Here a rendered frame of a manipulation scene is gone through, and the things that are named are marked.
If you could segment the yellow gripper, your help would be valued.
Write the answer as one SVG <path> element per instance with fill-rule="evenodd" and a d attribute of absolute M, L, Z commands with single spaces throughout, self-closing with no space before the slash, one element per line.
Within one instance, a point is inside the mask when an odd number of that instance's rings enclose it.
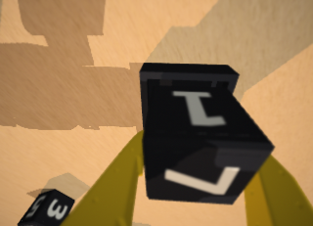
<path fill-rule="evenodd" d="M 132 226 L 144 130 L 120 151 L 60 226 Z M 313 206 L 271 155 L 244 189 L 246 226 L 313 226 Z"/>

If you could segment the black number cube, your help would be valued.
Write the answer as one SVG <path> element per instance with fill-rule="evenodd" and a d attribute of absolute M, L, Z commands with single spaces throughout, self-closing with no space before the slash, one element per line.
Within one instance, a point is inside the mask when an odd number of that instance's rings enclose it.
<path fill-rule="evenodd" d="M 60 226 L 75 200 L 54 189 L 41 193 L 24 214 L 18 226 Z"/>
<path fill-rule="evenodd" d="M 275 149 L 227 87 L 165 85 L 142 145 L 149 200 L 229 205 Z"/>

